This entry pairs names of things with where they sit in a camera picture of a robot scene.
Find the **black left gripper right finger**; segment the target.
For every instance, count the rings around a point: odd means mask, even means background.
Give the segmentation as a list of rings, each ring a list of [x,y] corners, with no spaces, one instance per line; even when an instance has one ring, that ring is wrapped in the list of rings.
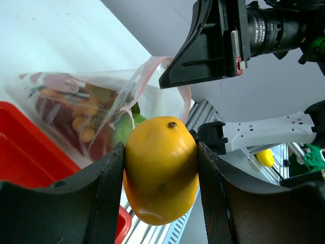
[[[208,243],[324,243],[324,183],[277,186],[203,143],[198,172]]]

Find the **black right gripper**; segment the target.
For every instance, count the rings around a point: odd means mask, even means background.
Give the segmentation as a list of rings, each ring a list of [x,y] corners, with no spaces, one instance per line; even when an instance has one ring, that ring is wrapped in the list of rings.
[[[299,64],[324,71],[324,1],[196,1],[186,43],[159,79],[161,88],[239,76],[252,57],[283,59],[299,48]],[[229,30],[222,29],[222,16]]]

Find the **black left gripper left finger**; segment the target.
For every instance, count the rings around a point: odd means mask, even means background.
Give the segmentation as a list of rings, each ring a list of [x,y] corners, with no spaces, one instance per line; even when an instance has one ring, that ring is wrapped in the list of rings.
[[[124,145],[45,188],[1,182],[1,243],[114,243]]]

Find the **yellow lemon fruit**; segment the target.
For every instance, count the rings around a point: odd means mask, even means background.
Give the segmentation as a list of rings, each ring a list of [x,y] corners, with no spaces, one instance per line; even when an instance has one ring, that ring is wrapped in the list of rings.
[[[171,116],[148,119],[125,145],[123,184],[135,215],[153,226],[169,224],[193,206],[199,187],[197,145]]]

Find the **green round fruit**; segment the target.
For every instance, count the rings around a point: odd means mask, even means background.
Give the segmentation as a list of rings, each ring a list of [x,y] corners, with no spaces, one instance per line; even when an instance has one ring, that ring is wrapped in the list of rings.
[[[114,147],[120,142],[126,144],[134,126],[138,126],[145,120],[146,118],[140,114],[133,114],[133,119],[131,119],[129,114],[125,113],[109,122],[109,126],[112,129],[111,146]]]

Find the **clear zip top bag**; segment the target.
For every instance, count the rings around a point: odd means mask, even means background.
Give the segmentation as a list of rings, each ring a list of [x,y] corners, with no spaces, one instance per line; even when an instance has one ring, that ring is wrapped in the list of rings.
[[[170,57],[151,57],[131,70],[21,74],[6,90],[33,119],[82,156],[97,161],[117,143],[126,142],[146,119],[173,116],[186,121],[190,87],[159,87],[171,62]]]

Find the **longan bunch with leaves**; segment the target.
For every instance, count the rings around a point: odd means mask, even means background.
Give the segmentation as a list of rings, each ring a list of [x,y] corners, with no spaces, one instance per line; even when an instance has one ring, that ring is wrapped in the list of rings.
[[[79,133],[83,143],[90,143],[112,108],[118,92],[112,89],[85,84],[83,98],[75,105],[72,112],[72,128]]]

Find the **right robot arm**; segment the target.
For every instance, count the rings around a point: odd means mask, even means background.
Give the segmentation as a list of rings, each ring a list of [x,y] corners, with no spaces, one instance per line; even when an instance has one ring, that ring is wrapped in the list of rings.
[[[300,64],[324,69],[324,1],[197,1],[188,36],[159,79],[161,88],[239,76],[252,57],[282,59],[301,49]],[[242,123],[210,122],[192,134],[219,155],[286,142],[324,146],[324,101],[305,111]]]

